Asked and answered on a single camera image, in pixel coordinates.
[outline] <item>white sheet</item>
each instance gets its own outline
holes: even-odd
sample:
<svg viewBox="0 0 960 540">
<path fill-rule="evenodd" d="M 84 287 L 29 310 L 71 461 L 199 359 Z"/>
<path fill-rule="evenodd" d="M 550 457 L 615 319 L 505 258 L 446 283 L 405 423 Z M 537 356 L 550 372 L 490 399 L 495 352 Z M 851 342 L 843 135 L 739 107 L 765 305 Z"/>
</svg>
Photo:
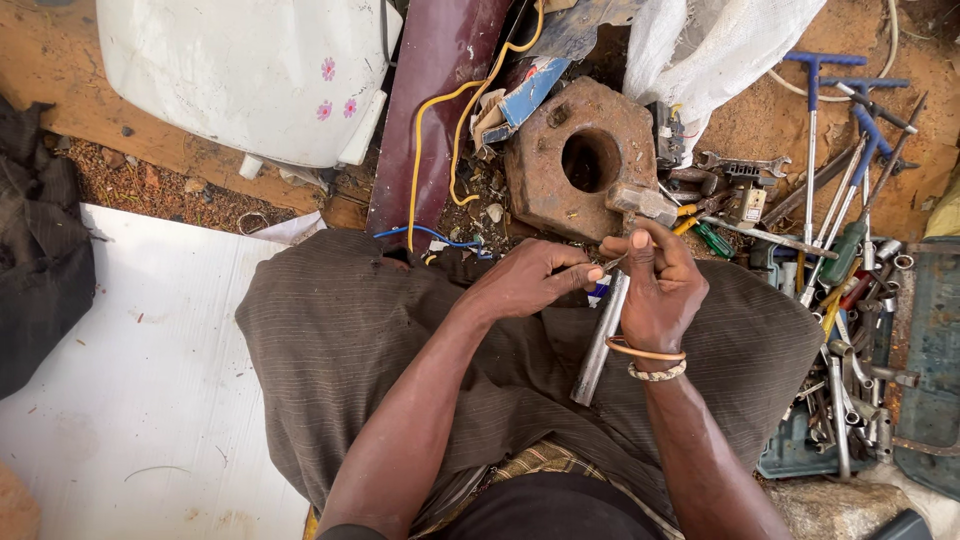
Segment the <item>white sheet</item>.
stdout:
<svg viewBox="0 0 960 540">
<path fill-rule="evenodd" d="M 0 455 L 42 509 L 40 538 L 301 538 L 309 504 L 270 461 L 233 319 L 256 264 L 286 246 L 83 215 L 108 240 L 93 242 L 93 308 L 0 401 Z M 134 474 L 156 466 L 188 472 Z"/>
</svg>

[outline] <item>man's left hand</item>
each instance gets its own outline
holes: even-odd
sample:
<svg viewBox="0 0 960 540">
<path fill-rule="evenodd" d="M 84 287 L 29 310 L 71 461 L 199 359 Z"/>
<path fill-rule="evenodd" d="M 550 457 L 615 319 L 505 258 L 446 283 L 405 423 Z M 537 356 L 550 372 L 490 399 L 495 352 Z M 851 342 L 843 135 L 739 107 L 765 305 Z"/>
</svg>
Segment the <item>man's left hand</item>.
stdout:
<svg viewBox="0 0 960 540">
<path fill-rule="evenodd" d="M 553 274 L 561 266 L 563 272 Z M 592 288 L 603 268 L 583 250 L 527 238 L 467 290 L 458 304 L 470 303 L 485 321 L 526 317 L 578 288 Z"/>
</svg>

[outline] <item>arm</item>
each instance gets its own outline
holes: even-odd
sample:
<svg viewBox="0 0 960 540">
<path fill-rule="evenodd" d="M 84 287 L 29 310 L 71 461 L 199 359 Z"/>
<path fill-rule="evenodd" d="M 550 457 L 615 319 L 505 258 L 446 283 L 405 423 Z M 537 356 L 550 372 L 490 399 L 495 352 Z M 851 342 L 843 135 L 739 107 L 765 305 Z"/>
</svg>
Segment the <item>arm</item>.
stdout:
<svg viewBox="0 0 960 540">
<path fill-rule="evenodd" d="M 551 275 L 555 268 L 569 266 Z M 457 301 L 350 446 L 318 533 L 362 525 L 407 537 L 444 458 L 460 382 L 493 321 L 540 311 L 603 270 L 570 246 L 528 239 Z"/>
<path fill-rule="evenodd" d="M 709 285 L 678 236 L 650 220 L 637 219 L 637 225 L 629 240 L 608 237 L 600 248 L 609 258 L 629 251 L 621 263 L 631 276 L 621 328 L 635 349 L 678 353 Z M 646 372 L 677 363 L 635 359 Z M 686 538 L 791 538 L 686 376 L 642 384 L 667 491 Z"/>
</svg>

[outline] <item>man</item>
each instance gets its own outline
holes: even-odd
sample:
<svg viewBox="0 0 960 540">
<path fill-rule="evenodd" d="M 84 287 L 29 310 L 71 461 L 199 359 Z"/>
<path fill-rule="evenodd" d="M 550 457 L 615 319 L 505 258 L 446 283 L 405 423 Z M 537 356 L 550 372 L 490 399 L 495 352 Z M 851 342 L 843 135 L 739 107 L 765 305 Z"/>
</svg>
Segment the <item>man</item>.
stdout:
<svg viewBox="0 0 960 540">
<path fill-rule="evenodd" d="M 320 509 L 320 538 L 653 539 L 675 525 L 690 539 L 790 537 L 750 468 L 822 331 L 743 269 L 698 268 L 655 222 L 606 238 L 601 253 L 628 255 L 629 347 L 683 350 L 690 368 L 641 381 L 629 361 L 647 374 L 679 361 L 611 354 L 590 409 L 565 394 L 596 310 L 549 307 L 602 277 L 581 250 L 526 240 L 466 292 L 416 261 L 372 260 L 378 250 L 359 234 L 261 263 L 237 321 L 264 387 L 272 458 Z M 348 273 L 297 271 L 312 263 Z M 542 467 L 557 459 L 537 448 L 564 464 Z M 528 449 L 538 466 L 517 473 Z"/>
</svg>

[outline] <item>maroon metal sheet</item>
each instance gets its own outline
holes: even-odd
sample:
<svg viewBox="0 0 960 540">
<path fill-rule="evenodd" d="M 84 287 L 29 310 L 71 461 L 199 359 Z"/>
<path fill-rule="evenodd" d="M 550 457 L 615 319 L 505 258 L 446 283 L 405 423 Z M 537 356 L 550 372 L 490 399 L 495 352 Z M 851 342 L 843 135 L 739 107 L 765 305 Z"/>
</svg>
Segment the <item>maroon metal sheet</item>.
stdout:
<svg viewBox="0 0 960 540">
<path fill-rule="evenodd" d="M 414 121 L 426 100 L 487 77 L 511 0 L 412 0 L 403 30 L 396 78 L 387 108 L 380 161 L 367 214 L 367 232 L 382 233 L 407 224 L 416 140 Z M 469 96 L 428 109 L 420 124 L 421 155 L 415 223 L 434 228 L 440 220 L 450 182 L 453 130 Z M 466 136 L 467 127 L 461 136 Z M 460 148 L 463 152 L 464 141 Z M 399 243 L 405 234 L 390 236 Z M 426 233 L 416 233 L 422 252 Z"/>
</svg>

